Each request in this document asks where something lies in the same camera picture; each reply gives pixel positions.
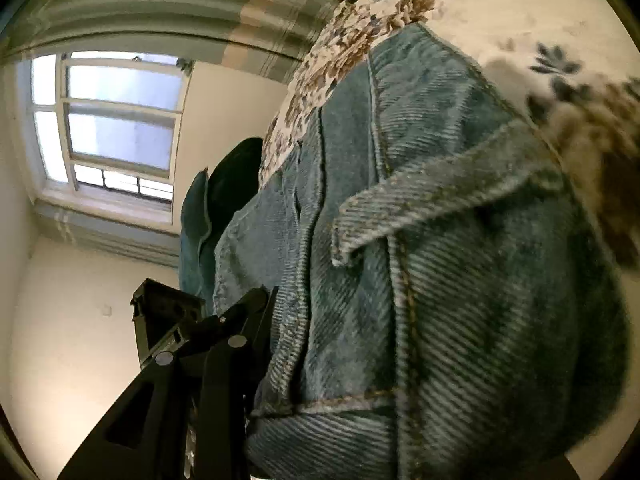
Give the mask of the blue denim jeans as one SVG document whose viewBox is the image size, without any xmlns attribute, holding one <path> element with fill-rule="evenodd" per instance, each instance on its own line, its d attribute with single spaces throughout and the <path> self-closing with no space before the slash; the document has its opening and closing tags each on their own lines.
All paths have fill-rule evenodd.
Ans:
<svg viewBox="0 0 640 480">
<path fill-rule="evenodd" d="M 547 145 L 424 26 L 375 47 L 216 247 L 277 293 L 250 460 L 273 479 L 512 479 L 615 410 L 628 322 Z"/>
</svg>

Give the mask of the green striped curtain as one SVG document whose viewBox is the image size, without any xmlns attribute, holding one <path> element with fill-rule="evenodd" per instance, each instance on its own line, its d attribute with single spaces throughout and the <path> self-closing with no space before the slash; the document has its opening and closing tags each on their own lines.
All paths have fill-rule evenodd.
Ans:
<svg viewBox="0 0 640 480">
<path fill-rule="evenodd" d="M 340 0 L 27 0 L 1 58 L 82 50 L 167 54 L 286 84 Z"/>
</svg>

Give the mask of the dark teal folded garment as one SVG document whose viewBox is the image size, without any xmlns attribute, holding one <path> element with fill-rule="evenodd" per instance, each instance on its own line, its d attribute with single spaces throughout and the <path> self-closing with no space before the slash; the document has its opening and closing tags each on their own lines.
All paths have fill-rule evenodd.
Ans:
<svg viewBox="0 0 640 480">
<path fill-rule="evenodd" d="M 214 314 L 215 249 L 234 214 L 258 191 L 262 139 L 240 142 L 213 170 L 194 177 L 180 212 L 179 285 L 198 297 L 204 318 Z"/>
</svg>

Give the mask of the floral white bed blanket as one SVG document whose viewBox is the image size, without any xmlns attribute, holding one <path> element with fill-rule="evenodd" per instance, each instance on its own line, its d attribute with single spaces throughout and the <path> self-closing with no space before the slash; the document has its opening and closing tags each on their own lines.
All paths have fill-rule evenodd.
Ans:
<svg viewBox="0 0 640 480">
<path fill-rule="evenodd" d="M 617 262 L 638 266 L 639 52 L 606 0 L 341 0 L 288 85 L 259 177 L 335 86 L 412 24 L 472 58 L 541 128 Z"/>
</svg>

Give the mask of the white framed window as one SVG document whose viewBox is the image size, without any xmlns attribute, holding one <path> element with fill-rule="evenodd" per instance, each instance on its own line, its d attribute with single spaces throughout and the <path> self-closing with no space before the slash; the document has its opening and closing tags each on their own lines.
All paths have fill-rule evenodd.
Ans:
<svg viewBox="0 0 640 480">
<path fill-rule="evenodd" d="M 30 199 L 172 231 L 193 67 L 186 58 L 118 51 L 10 66 L 6 109 Z"/>
</svg>

